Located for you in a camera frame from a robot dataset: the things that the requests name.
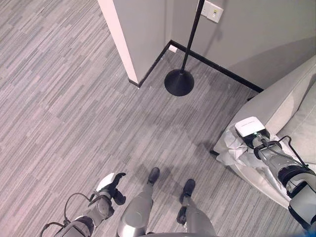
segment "floor lamp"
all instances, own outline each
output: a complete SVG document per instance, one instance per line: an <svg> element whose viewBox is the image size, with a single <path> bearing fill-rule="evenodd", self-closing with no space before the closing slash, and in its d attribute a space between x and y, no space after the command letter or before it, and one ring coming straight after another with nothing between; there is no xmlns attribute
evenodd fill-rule
<svg viewBox="0 0 316 237"><path fill-rule="evenodd" d="M185 71L184 68L186 66L186 62L189 56L189 52L191 49L192 41L194 38L194 34L197 30L199 17L202 12L202 8L205 0L199 0L197 6L197 12L194 19L194 23L191 30L190 39L188 42L186 54L183 59L182 67L180 69L175 69L170 71L166 78L164 79L164 86L167 91L175 96L184 96L189 94L194 87L194 79L190 72Z"/></svg>

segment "wall outlet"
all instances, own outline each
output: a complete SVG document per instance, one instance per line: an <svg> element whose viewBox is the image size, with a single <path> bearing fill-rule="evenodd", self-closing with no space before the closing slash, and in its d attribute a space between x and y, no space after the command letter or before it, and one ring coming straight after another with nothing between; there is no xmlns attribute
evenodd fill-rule
<svg viewBox="0 0 316 237"><path fill-rule="evenodd" d="M216 23L218 23L219 19L221 18L222 14L223 14L223 11L224 10L222 8L220 8L219 6L216 6L209 1L205 1L203 8L202 8L201 15L207 17L208 19L210 19Z"/></svg>
<svg viewBox="0 0 316 237"><path fill-rule="evenodd" d="M218 23L223 14L223 11L224 10L222 8L211 3L207 18Z"/></svg>

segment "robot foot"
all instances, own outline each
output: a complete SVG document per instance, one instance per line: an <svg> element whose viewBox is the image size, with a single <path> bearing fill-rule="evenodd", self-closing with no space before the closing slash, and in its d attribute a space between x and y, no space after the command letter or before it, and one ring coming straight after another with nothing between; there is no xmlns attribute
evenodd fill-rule
<svg viewBox="0 0 316 237"><path fill-rule="evenodd" d="M196 187L196 182L194 181L194 179L188 179L186 184L184 185L183 192L181 193L179 197L179 201L181 204L183 203L184 196L191 197L195 187Z"/></svg>
<svg viewBox="0 0 316 237"><path fill-rule="evenodd" d="M148 176L147 184L150 184L151 186L153 186L155 182L157 181L159 175L160 175L159 168L157 167L153 168L152 171L150 171L150 174Z"/></svg>

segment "couch cushion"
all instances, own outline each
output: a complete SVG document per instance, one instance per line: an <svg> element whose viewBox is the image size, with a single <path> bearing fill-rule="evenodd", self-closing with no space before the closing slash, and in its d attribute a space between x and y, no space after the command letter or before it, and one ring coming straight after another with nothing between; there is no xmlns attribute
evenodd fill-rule
<svg viewBox="0 0 316 237"><path fill-rule="evenodd" d="M278 133L278 137L289 135L292 146L310 168L316 168L316 83L306 94L299 110Z"/></svg>

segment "white wall corner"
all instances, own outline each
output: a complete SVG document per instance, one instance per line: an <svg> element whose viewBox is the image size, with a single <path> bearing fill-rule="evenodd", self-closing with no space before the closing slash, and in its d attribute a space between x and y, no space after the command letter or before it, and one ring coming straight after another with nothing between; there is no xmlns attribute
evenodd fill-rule
<svg viewBox="0 0 316 237"><path fill-rule="evenodd" d="M128 78L135 83L139 83L137 79L132 59L130 57L119 17L115 9L113 0L98 0L103 16L107 22L114 43L118 49L118 53L123 62Z"/></svg>

